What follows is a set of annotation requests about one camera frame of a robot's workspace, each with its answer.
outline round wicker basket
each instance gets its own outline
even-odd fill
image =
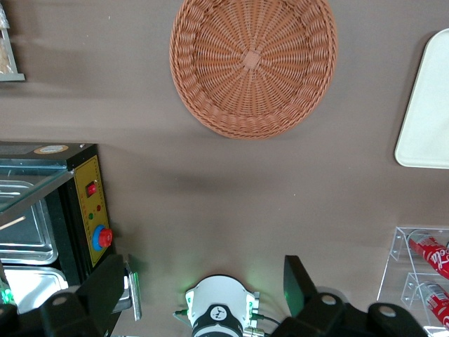
[[[229,138],[298,125],[326,92],[336,57],[327,0],[185,0],[170,40],[183,103]]]

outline red switch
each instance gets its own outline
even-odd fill
[[[89,185],[87,185],[86,187],[87,197],[92,196],[96,192],[97,192],[97,185],[94,182],[91,182]]]
[[[112,230],[103,228],[98,237],[98,244],[103,248],[109,247],[112,244]]]

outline control panel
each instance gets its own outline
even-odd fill
[[[97,156],[78,166],[74,179],[94,267],[112,243]]]

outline green led light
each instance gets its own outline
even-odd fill
[[[1,291],[1,299],[4,304],[14,303],[13,293],[10,289]]]

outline cable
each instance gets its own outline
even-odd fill
[[[185,321],[181,317],[178,316],[178,315],[185,316],[186,314],[187,314],[187,310],[175,311],[173,313],[173,317],[176,318],[178,321],[184,323],[185,325],[187,325],[191,329],[192,328],[191,324],[188,321]]]
[[[267,317],[261,314],[251,314],[251,319],[265,319],[267,321],[271,321],[275,324],[281,325],[281,323],[279,323],[278,321],[276,321],[275,319],[271,318],[271,317]]]

